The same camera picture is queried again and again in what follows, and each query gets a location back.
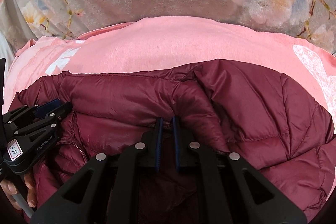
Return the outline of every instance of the pink blanket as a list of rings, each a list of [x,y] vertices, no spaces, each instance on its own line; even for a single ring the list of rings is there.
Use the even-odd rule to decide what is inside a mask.
[[[195,17],[145,18],[81,35],[42,37],[16,54],[4,89],[3,112],[16,92],[43,75],[121,73],[168,69],[231,59],[284,72],[299,82],[336,121],[336,58],[304,39]]]

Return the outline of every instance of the gray tube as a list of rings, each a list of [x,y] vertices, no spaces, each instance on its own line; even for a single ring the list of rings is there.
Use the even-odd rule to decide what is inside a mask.
[[[27,201],[23,198],[21,194],[15,194],[12,196],[16,202],[19,204],[19,206],[22,208],[22,210],[26,213],[26,215],[31,218],[34,211],[32,208],[29,207]]]

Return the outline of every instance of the triangular cutout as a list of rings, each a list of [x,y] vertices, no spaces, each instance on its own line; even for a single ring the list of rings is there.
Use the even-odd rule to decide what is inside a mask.
[[[244,178],[252,194],[253,200],[257,205],[274,198],[274,195],[249,171],[244,171]]]
[[[93,170],[88,170],[79,181],[73,185],[64,195],[63,198],[72,201],[76,204],[80,204],[84,198],[86,189],[90,183]]]

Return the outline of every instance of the metal pin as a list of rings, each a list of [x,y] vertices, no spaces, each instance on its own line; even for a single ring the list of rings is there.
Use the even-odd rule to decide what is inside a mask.
[[[192,149],[198,149],[201,145],[198,142],[191,142],[189,146]]]
[[[104,153],[99,153],[96,155],[96,160],[104,160],[106,159],[106,155]]]
[[[230,153],[229,158],[232,159],[232,160],[239,160],[240,155],[236,152],[232,152],[232,153]]]
[[[144,149],[146,147],[146,145],[144,143],[136,143],[135,144],[135,148],[136,149]]]

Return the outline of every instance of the white printed shape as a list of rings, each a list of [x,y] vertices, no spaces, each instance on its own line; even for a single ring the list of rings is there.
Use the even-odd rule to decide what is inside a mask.
[[[23,152],[21,150],[21,147],[19,146],[16,139],[12,140],[10,143],[7,144],[7,150],[10,156],[10,159],[16,160],[18,157],[20,157]]]
[[[57,67],[60,69],[60,71],[62,71],[70,61],[69,57],[73,57],[79,49],[80,47],[67,49],[59,56],[59,58],[55,60],[55,62],[51,63],[51,65],[46,69],[45,73],[47,75],[52,75]]]
[[[293,50],[301,63],[319,83],[328,106],[328,112],[336,125],[336,76],[327,75],[322,60],[316,52],[301,45],[294,45]]]

